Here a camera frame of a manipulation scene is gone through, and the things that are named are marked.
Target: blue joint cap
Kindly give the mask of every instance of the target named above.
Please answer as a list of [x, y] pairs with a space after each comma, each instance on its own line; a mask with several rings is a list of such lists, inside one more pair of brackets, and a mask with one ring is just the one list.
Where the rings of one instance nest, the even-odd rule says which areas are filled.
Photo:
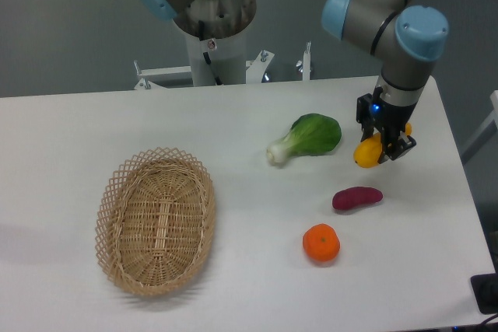
[[158, 19], [169, 21], [176, 17], [177, 12], [166, 0], [140, 0], [145, 7]]
[[321, 14], [321, 25], [330, 34], [342, 39], [345, 15], [348, 12], [350, 0], [327, 0]]
[[396, 20], [396, 39], [407, 54], [420, 61], [437, 60], [444, 50], [450, 27], [443, 13], [416, 5]]

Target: green leaf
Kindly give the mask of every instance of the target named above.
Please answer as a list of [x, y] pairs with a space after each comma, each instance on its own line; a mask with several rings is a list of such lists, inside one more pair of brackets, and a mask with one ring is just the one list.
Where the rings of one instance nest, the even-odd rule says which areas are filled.
[[297, 119], [286, 138], [292, 142], [289, 156], [319, 156], [333, 150], [341, 140], [339, 123], [323, 114], [305, 114]]

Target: orange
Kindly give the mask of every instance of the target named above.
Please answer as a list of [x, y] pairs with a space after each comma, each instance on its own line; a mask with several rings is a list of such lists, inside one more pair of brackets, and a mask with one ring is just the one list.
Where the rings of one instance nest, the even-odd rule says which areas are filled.
[[319, 262], [327, 262], [337, 257], [341, 243], [335, 230], [321, 223], [314, 225], [303, 236], [303, 248], [309, 258]]

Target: yellow fruit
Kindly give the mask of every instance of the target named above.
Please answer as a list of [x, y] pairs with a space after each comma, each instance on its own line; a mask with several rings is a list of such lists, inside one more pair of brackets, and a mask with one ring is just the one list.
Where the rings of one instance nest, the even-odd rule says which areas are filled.
[[[406, 132], [407, 135], [412, 133], [412, 125], [406, 124]], [[356, 150], [354, 152], [353, 158], [355, 159], [355, 163], [360, 167], [364, 167], [366, 169], [370, 167], [375, 167], [379, 165], [379, 157], [381, 157], [382, 153], [382, 144], [381, 144], [381, 134], [376, 133], [372, 137], [363, 140], [358, 144]]]

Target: sweet potato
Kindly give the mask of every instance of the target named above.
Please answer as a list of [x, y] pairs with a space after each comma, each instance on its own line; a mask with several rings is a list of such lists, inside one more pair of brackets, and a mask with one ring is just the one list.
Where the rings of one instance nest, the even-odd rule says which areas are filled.
[[375, 204], [383, 197], [382, 192], [372, 187], [351, 187], [334, 195], [332, 207], [336, 210], [349, 210], [361, 205]]

